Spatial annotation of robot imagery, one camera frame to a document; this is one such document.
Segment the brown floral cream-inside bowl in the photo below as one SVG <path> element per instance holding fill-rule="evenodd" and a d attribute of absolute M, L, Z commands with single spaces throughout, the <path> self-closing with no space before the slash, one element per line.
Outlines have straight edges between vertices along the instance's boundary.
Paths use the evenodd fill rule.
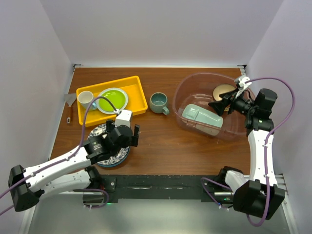
<path fill-rule="evenodd" d="M 235 90 L 236 88 L 230 84 L 221 84 L 213 90 L 213 99 L 214 101 L 220 101 L 222 98 L 219 96 L 220 94 L 227 93 Z"/>

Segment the blue floral plate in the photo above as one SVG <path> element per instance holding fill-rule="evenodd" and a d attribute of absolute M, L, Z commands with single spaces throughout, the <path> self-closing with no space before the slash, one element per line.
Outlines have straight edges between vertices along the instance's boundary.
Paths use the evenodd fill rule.
<path fill-rule="evenodd" d="M 90 137 L 95 137 L 98 135 L 103 134 L 104 132 L 106 132 L 106 124 L 101 124 L 98 125 L 97 127 L 95 127 L 88 135 L 87 139 L 89 139 Z M 121 164 L 126 157 L 128 156 L 130 152 L 130 147 L 127 148 L 121 148 L 118 152 L 117 155 L 110 157 L 107 160 L 103 160 L 103 161 L 99 161 L 97 162 L 97 165 L 101 166 L 101 167 L 115 167 L 119 164 Z"/>

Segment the light-teal divided rectangular dish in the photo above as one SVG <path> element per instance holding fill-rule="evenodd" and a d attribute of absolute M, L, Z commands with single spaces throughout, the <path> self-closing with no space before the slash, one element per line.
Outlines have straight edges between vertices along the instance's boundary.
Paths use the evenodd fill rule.
<path fill-rule="evenodd" d="M 217 136 L 223 125 L 223 118 L 212 111 L 200 106 L 189 104 L 185 107 L 182 116 L 195 121 L 195 128 L 211 136 Z"/>

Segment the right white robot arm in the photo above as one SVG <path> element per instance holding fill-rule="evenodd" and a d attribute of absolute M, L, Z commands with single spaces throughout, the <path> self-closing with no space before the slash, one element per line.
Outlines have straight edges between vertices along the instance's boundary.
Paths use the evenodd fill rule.
<path fill-rule="evenodd" d="M 278 188 L 273 171 L 272 143 L 274 123 L 270 119 L 277 94 L 261 89 L 255 100 L 245 99 L 242 91 L 235 89 L 220 94 L 221 100 L 209 103 L 221 116 L 237 111 L 245 116 L 244 126 L 251 153 L 248 178 L 242 171 L 225 166 L 213 182 L 224 192 L 232 190 L 235 211 L 259 218 L 271 219 L 285 198 L 285 191 Z"/>

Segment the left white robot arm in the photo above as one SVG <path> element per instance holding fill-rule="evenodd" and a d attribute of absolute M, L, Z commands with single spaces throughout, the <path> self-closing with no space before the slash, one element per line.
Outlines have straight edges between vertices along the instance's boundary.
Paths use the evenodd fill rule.
<path fill-rule="evenodd" d="M 10 170 L 8 192 L 16 212 L 37 205 L 50 195 L 76 190 L 96 191 L 101 179 L 94 164 L 117 156 L 121 149 L 138 145 L 140 126 L 133 129 L 108 120 L 106 131 L 81 140 L 73 150 L 43 164 Z"/>

